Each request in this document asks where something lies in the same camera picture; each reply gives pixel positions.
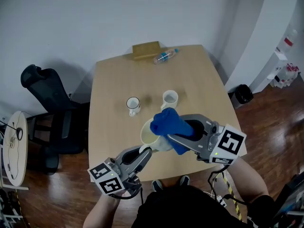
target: blue cloth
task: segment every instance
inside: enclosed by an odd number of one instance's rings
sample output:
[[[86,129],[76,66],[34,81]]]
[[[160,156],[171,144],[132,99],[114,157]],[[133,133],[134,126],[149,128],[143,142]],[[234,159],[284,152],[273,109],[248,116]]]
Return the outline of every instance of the blue cloth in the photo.
[[[166,108],[154,116],[150,129],[155,135],[165,137],[177,154],[181,155],[189,149],[168,138],[168,134],[194,135],[193,128],[180,118],[173,108]]]

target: white mug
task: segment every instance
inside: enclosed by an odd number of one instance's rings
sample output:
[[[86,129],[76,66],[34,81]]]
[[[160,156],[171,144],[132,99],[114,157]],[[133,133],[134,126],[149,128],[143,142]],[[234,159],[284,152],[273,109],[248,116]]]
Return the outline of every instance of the white mug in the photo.
[[[157,136],[152,133],[150,129],[150,123],[153,121],[153,118],[148,120],[141,130],[141,141],[143,143],[142,147],[139,149],[141,153],[145,148],[151,147],[152,150],[157,151],[169,151],[172,149],[172,146],[163,136]]]
[[[131,97],[127,100],[127,107],[129,108],[129,115],[135,116],[141,111],[141,103],[137,97]]]
[[[179,95],[174,90],[167,90],[162,95],[162,106],[161,110],[166,109],[168,107],[175,108],[177,106],[177,101],[179,99]]]

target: water bottle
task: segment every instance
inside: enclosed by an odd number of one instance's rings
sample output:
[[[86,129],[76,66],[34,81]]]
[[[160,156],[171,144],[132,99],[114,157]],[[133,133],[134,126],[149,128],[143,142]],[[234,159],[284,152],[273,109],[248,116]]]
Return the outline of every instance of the water bottle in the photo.
[[[169,58],[173,57],[179,50],[178,49],[170,49],[167,50],[160,55],[154,58],[154,63],[159,64],[161,62],[167,61]]]

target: black trash can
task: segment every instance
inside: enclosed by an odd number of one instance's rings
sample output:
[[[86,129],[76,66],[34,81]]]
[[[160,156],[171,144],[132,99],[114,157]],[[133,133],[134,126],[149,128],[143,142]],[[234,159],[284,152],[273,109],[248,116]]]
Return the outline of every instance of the black trash can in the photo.
[[[231,103],[235,109],[253,99],[253,94],[247,85],[239,85],[233,93]]]

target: wooden table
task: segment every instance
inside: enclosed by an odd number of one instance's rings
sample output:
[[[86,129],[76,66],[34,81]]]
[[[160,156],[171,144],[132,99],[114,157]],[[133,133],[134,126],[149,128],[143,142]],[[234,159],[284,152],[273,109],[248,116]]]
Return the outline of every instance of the wooden table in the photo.
[[[28,124],[23,112],[15,112],[8,125],[23,130],[23,136],[19,141],[16,131],[7,126],[3,141],[3,164],[6,175],[14,186],[20,186],[25,176],[28,159]]]
[[[89,119],[90,168],[123,149],[141,145],[142,125],[160,112],[162,94],[172,89],[179,94],[176,111],[203,114],[221,125],[240,129],[238,119],[219,75],[201,45],[177,47],[167,62],[155,65],[152,58],[133,61],[125,55],[96,64]],[[136,96],[141,111],[129,116],[126,101]],[[243,145],[240,154],[246,154]],[[142,172],[141,181],[180,176],[216,164],[196,161],[194,152],[179,156],[175,151],[153,154]]]

